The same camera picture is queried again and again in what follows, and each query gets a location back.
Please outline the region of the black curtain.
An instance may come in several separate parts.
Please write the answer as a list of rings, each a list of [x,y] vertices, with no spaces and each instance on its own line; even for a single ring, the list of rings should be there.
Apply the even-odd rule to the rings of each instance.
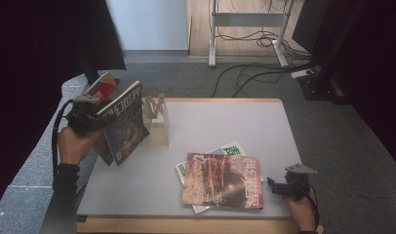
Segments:
[[[329,0],[326,18],[344,34],[330,65],[396,162],[396,0]]]
[[[0,0],[0,200],[57,110],[62,84],[124,66],[106,0]]]

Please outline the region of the dark blue illustrated magazine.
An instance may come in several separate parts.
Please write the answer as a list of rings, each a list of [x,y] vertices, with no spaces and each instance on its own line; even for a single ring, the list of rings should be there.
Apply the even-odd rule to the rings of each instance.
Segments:
[[[112,110],[116,115],[116,119],[105,127],[103,135],[117,165],[121,165],[149,135],[143,123],[141,90],[141,82],[136,81],[97,112]]]

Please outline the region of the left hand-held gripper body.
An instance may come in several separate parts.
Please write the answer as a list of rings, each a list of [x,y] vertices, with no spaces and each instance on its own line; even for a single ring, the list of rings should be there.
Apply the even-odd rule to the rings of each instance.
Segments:
[[[93,113],[97,98],[89,95],[81,95],[72,100],[72,109],[66,115],[68,126],[80,137],[86,137],[92,132],[92,126],[96,121],[97,113]]]

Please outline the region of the black stand base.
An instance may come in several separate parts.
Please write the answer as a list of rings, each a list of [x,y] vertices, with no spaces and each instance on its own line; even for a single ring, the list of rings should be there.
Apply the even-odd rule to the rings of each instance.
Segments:
[[[335,78],[305,76],[297,79],[306,100],[331,101],[335,105],[348,105],[350,101]]]

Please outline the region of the dark monitor panel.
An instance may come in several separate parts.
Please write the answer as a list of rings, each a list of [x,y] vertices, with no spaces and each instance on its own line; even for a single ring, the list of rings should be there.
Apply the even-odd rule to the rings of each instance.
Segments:
[[[293,39],[310,54],[314,53],[320,29],[320,0],[305,0],[298,16]]]

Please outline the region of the person's left hand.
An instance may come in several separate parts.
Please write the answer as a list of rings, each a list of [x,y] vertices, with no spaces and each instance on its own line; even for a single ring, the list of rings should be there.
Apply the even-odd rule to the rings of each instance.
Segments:
[[[63,128],[58,134],[60,162],[62,164],[79,165],[90,153],[103,130],[79,137],[70,127]]]

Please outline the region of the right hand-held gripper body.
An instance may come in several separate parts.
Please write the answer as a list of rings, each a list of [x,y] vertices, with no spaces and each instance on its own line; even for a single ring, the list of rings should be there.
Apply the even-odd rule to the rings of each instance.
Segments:
[[[301,163],[296,163],[285,168],[286,183],[280,183],[278,187],[285,190],[286,195],[296,199],[301,199],[309,194],[310,183],[309,175],[316,175],[317,171],[304,166]]]

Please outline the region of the grey metal desk frame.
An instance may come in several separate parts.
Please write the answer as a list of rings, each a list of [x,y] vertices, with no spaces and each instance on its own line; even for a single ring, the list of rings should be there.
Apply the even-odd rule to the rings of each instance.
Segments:
[[[211,0],[211,38],[209,45],[209,67],[216,66],[216,29],[218,26],[241,27],[279,27],[280,32],[273,41],[273,49],[280,64],[285,67],[287,60],[282,52],[284,34],[291,16],[295,0],[288,0],[284,13],[219,13],[218,0]]]

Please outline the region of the person's right hand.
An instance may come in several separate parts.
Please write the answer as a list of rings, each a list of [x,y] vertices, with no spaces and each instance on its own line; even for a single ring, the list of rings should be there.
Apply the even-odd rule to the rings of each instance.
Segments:
[[[317,231],[317,198],[313,190],[310,190],[309,196],[311,197],[314,204],[311,204],[306,197],[300,200],[294,200],[292,197],[283,197],[288,205],[293,220],[298,226],[299,231]]]

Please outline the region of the grey upholstered sofa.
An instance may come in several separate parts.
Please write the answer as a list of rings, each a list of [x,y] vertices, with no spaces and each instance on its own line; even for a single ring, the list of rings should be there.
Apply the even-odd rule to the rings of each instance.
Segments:
[[[52,129],[63,104],[89,87],[81,74],[61,85],[62,97],[34,149],[0,200],[0,234],[39,234],[53,195]]]

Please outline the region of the beige expandable book rack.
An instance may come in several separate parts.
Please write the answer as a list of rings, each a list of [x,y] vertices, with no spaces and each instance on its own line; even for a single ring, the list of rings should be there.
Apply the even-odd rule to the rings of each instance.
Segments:
[[[170,120],[165,95],[147,97],[143,102],[143,122],[149,131],[149,150],[168,150]]]

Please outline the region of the white power strip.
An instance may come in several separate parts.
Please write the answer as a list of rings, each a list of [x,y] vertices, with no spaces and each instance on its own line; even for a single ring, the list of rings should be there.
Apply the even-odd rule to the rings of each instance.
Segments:
[[[304,77],[304,76],[308,76],[308,75],[312,75],[314,74],[314,71],[311,69],[304,69],[304,70],[300,70],[300,71],[296,71],[296,72],[292,72],[291,73],[291,77],[296,79],[299,77]]]

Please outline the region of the red label portrait magazine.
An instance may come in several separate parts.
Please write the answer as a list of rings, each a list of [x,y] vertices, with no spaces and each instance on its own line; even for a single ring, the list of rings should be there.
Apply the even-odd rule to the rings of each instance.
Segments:
[[[93,113],[97,113],[110,101],[110,96],[114,93],[115,88],[116,81],[109,71],[103,73],[100,78],[98,78],[98,80],[89,87],[86,91],[86,95],[98,99],[94,104]],[[110,152],[105,136],[99,138],[95,150],[107,165],[110,165],[113,162],[113,156]]]

